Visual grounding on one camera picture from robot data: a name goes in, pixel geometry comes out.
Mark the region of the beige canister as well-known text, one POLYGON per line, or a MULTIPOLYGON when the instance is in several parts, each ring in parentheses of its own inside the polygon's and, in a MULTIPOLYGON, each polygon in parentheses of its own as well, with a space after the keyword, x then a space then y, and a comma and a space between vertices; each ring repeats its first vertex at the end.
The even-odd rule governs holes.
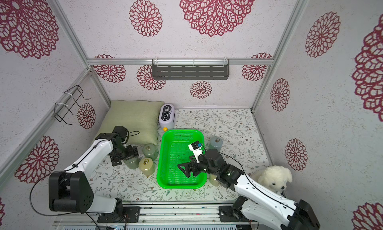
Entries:
POLYGON ((209 182, 213 185, 213 186, 220 186, 220 183, 218 182, 217 180, 217 176, 216 175, 212 175, 210 174, 209 175, 209 182))
POLYGON ((145 176, 151 176, 155 172, 155 165, 151 158, 145 157, 141 159, 138 166, 145 176))

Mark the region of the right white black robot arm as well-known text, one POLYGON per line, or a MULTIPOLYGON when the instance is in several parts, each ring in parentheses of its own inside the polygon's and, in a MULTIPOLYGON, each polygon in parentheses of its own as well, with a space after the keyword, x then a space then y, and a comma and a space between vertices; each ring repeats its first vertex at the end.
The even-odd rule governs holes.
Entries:
POLYGON ((178 164, 178 168, 187 177, 196 177, 200 173, 215 175, 223 187, 239 194, 231 207, 237 219, 254 220, 274 230, 320 229, 307 202, 300 200, 296 203, 268 190, 252 180, 242 168, 227 163, 216 149, 197 150, 189 162, 178 164))

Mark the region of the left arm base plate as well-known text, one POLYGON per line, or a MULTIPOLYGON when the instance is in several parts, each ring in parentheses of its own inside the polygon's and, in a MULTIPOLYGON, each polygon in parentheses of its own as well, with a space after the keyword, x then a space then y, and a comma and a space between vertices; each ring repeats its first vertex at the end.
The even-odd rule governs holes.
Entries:
POLYGON ((97 223, 138 223, 140 207, 117 206, 112 213, 100 214, 97 223))

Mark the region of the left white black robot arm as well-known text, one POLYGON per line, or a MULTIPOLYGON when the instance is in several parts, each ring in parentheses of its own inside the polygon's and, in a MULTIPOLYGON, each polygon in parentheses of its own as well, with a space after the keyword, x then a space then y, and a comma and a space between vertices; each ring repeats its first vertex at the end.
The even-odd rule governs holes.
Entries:
POLYGON ((72 165, 62 172, 52 173, 48 179, 49 209, 53 212, 112 214, 120 218, 124 212, 122 201, 95 195, 89 180, 106 156, 110 157, 112 166, 138 158, 137 147, 126 145, 129 134, 123 126, 114 127, 111 133, 99 134, 72 165))

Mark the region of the grey-green canister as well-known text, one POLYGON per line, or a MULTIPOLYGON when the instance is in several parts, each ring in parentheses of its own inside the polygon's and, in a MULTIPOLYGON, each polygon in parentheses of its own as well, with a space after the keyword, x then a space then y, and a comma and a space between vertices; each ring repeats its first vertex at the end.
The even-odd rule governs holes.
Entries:
POLYGON ((139 162, 140 162, 140 158, 139 156, 137 157, 132 157, 130 159, 124 159, 124 163, 125 165, 131 169, 131 170, 134 170, 134 169, 137 169, 139 167, 139 162))
POLYGON ((159 155, 158 147, 154 144, 146 144, 143 147, 143 154, 145 157, 155 161, 159 155))

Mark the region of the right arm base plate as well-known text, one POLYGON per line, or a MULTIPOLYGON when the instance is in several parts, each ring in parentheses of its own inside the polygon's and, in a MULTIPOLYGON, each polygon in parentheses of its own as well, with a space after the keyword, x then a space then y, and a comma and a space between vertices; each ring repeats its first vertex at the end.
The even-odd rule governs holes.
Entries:
POLYGON ((233 206, 219 206, 218 210, 221 222, 249 222, 249 219, 233 206))

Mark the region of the blue-grey canister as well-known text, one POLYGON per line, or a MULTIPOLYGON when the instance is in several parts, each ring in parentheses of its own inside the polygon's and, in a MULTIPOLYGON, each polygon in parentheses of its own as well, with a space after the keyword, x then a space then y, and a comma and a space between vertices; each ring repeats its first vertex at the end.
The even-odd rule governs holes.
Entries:
POLYGON ((219 136, 212 136, 209 140, 209 149, 216 149, 218 152, 221 151, 223 140, 219 136))

